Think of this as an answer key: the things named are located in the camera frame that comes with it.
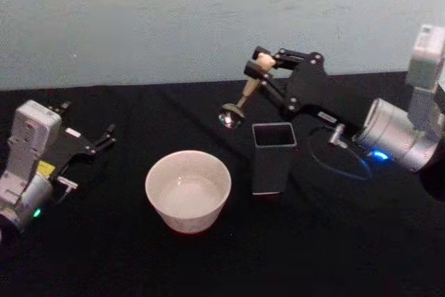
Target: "white wall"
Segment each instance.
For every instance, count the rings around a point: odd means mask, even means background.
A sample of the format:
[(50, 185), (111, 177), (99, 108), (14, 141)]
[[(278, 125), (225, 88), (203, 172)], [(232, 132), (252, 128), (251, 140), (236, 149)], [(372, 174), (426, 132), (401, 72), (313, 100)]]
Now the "white wall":
[(262, 45), (328, 73), (404, 70), (442, 0), (0, 0), (0, 88), (243, 78)]

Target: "black table surface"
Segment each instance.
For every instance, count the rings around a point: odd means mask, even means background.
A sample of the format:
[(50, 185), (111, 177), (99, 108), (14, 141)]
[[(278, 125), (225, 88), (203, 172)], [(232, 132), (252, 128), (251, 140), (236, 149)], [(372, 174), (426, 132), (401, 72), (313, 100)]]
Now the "black table surface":
[[(334, 80), (405, 109), (404, 76)], [(244, 126), (223, 129), (218, 110), (237, 101), (244, 83), (1, 92), (2, 168), (14, 110), (28, 99), (70, 100), (72, 128), (95, 138), (114, 122), (118, 141), (93, 164), (68, 170), (78, 191), (35, 219), (1, 260), (0, 296), (443, 296), (445, 204), (393, 163), (367, 159), (373, 178), (364, 182), (323, 169), (307, 147), (318, 121), (293, 121), (299, 150), (280, 199), (252, 196), (251, 124), (280, 117), (255, 97)], [(444, 101), (441, 91), (441, 107)], [(313, 139), (323, 154), (320, 136)], [(172, 232), (145, 195), (150, 167), (179, 150), (213, 154), (232, 175), (220, 217), (196, 236)], [(359, 171), (342, 157), (342, 168)]]

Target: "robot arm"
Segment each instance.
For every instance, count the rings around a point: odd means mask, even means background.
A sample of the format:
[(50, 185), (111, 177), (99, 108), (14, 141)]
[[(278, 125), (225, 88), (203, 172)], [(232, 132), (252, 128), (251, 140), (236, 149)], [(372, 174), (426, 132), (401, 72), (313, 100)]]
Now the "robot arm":
[(10, 154), (0, 177), (0, 243), (8, 243), (48, 202), (61, 202), (77, 184), (63, 177), (75, 158), (94, 158), (114, 144), (114, 125), (95, 142), (62, 126), (69, 103), (46, 108), (28, 101), (15, 113)]
[[(319, 53), (281, 49), (272, 54), (257, 47), (244, 69), (250, 89), (245, 89), (247, 94), (243, 93), (237, 105), (222, 106), (219, 118), (227, 128), (238, 127), (245, 117), (242, 106), (246, 99), (260, 90), (279, 108), (284, 120), (306, 113), (335, 128), (329, 144), (340, 145), (339, 139), (345, 136), (365, 151), (382, 150), (405, 169), (424, 175), (445, 159), (445, 145), (439, 145), (445, 117), (434, 102), (444, 50), (445, 29), (422, 26), (406, 78), (414, 86), (407, 112), (337, 84), (334, 76), (325, 73), (324, 57)], [(285, 86), (274, 80), (269, 72), (272, 68), (292, 71)]]

